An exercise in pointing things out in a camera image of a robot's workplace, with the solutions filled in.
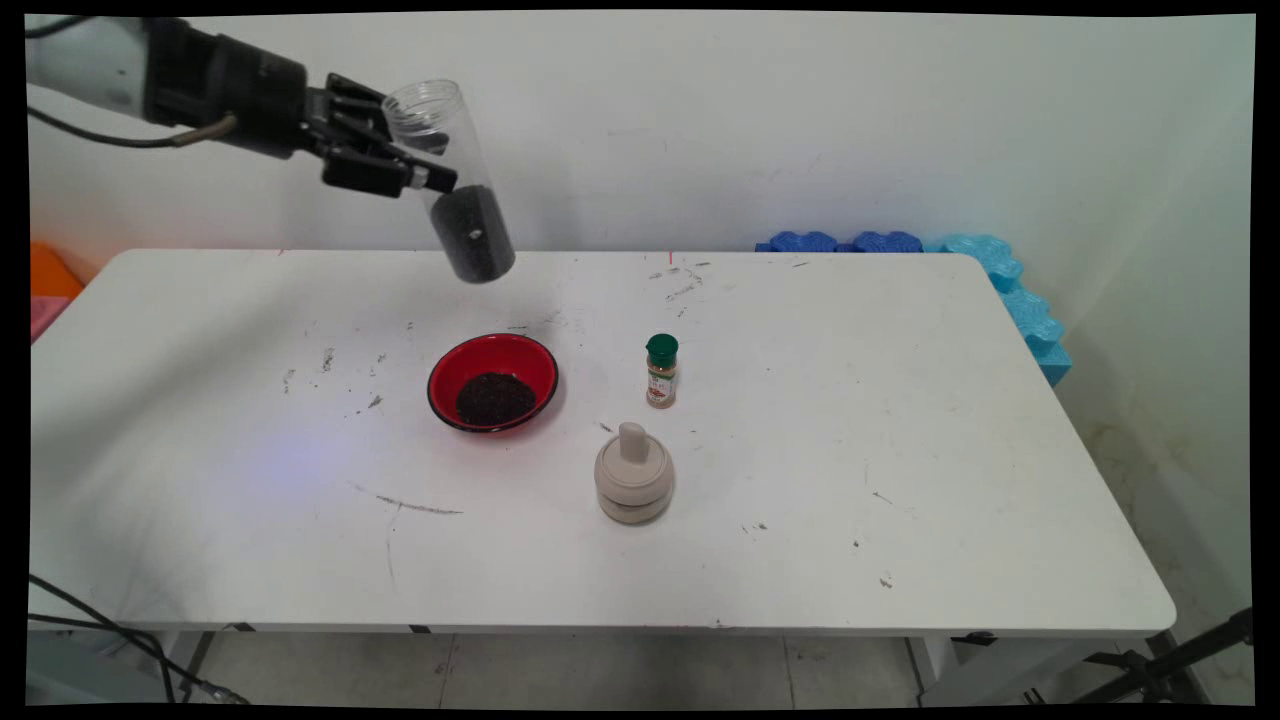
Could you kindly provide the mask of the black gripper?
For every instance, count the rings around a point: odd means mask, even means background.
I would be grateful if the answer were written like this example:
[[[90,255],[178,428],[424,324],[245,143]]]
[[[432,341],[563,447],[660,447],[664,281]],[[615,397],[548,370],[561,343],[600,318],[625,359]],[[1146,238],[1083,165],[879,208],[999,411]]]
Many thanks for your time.
[[[233,117],[219,142],[287,160],[320,158],[339,190],[398,199],[406,190],[452,193],[460,173],[440,163],[449,135],[420,94],[380,94],[330,73],[312,90],[303,64],[179,18],[145,22],[145,119],[193,129]]]

